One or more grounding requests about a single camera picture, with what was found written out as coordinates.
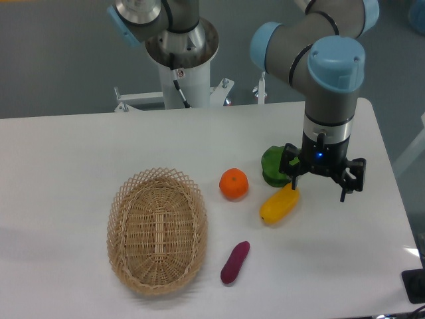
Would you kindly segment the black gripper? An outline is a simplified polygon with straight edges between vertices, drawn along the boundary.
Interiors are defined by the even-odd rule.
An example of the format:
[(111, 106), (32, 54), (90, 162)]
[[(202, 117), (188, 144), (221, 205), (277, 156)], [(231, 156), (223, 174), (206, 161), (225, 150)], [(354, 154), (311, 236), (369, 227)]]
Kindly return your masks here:
[(348, 160), (348, 146), (349, 138), (319, 148), (317, 142), (303, 134), (301, 151), (290, 143), (284, 146), (279, 172), (291, 180), (292, 190), (296, 190), (298, 177), (305, 173), (331, 177), (341, 187), (340, 202), (344, 202), (347, 194), (363, 190), (367, 164), (365, 158)]

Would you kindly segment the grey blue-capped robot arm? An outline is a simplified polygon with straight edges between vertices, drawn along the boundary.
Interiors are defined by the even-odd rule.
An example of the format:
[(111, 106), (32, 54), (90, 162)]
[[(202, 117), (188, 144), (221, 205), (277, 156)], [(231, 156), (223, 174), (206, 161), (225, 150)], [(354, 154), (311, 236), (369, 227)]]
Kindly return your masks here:
[[(331, 178), (343, 195), (361, 191), (366, 161), (347, 159), (347, 150), (365, 77), (358, 39), (376, 24), (379, 3), (302, 1), (300, 7), (301, 22), (265, 23), (250, 42), (258, 68), (305, 96), (302, 144), (285, 145), (279, 171), (292, 183), (312, 173)], [(200, 16), (198, 1), (115, 1), (107, 12), (124, 41), (144, 45), (158, 65), (166, 108), (212, 105), (209, 64), (218, 34)]]

